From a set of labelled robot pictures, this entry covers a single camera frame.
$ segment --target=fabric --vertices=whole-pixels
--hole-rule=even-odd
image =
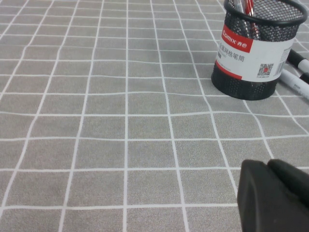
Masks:
[[[224,16],[221,0],[0,0],[0,231],[239,232],[244,159],[308,171],[304,98],[212,85]],[[306,22],[307,58],[308,41]]]

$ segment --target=red pen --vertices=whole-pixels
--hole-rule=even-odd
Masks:
[[[246,0],[246,8],[245,8],[245,11],[246,11],[246,14],[253,17],[253,0]],[[252,37],[255,39],[255,40],[260,40],[261,36],[260,36],[260,31],[259,31],[259,28],[258,26],[255,24],[255,23],[252,23],[251,24],[251,30],[252,30]]]

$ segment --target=checkered tablecloth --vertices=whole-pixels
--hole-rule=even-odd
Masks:
[[[239,232],[244,159],[308,172],[308,101],[212,85],[224,16],[221,0],[0,0],[0,231]],[[293,49],[309,58],[308,21]]]

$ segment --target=white marker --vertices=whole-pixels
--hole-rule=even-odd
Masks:
[[[282,70],[279,79],[309,100],[309,85],[289,71]]]

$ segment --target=white label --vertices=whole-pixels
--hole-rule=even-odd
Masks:
[[[258,41],[224,26],[216,64],[224,73],[244,81],[268,82],[279,78],[294,38],[284,42]]]

